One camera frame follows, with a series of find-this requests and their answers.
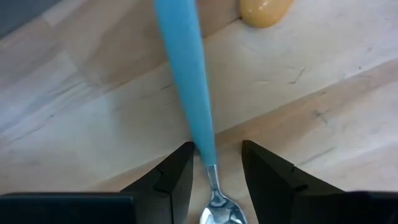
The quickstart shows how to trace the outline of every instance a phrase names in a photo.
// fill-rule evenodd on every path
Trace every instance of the wooden surface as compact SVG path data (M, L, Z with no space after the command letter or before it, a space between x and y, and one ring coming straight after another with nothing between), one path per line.
M258 116L216 136L221 188L257 223L241 163L250 139L343 190L398 190L398 60L380 65ZM118 191L162 158L88 190ZM210 194L195 157L189 223L198 223Z
M231 3L199 2L210 13L204 34L236 17ZM143 9L147 1L65 0L0 40L0 193L90 189L190 139ZM268 29L235 21L208 36L223 185L241 182L238 144L248 138L338 187L395 187L393 157L385 157L395 153L396 63L355 75L398 57L397 11L387 0L301 0ZM350 80L362 84L298 100ZM226 172L230 161L238 165ZM197 169L195 191L206 192L200 176ZM245 189L229 187L250 213ZM205 200L192 200L193 218Z

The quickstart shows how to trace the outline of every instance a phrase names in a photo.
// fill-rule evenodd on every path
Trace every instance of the spoon handle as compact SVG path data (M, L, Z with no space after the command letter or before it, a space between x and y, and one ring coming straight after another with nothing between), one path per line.
M194 0L155 0L174 83L205 166L216 164L205 58Z

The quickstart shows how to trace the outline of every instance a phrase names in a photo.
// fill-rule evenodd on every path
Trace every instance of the blue plastic handle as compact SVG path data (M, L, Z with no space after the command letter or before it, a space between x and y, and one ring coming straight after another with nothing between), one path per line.
M216 164L205 57L194 0L155 0L174 83L205 166Z

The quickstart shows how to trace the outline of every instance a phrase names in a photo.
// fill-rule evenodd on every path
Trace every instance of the metal spoon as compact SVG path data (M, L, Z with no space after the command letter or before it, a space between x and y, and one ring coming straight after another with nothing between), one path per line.
M155 12L182 108L211 187L202 224L246 224L242 210L220 190L205 57L194 0L155 0Z
M211 187L211 200L200 217L200 224L246 224L242 209L223 195L218 182L217 165L206 167Z

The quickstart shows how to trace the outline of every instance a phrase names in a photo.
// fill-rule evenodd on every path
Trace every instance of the spoon bowl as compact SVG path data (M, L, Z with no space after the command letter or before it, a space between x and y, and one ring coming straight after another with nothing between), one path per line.
M217 166L209 166L206 171L210 181L211 199L203 209L200 224L246 224L246 217L239 205L221 192Z

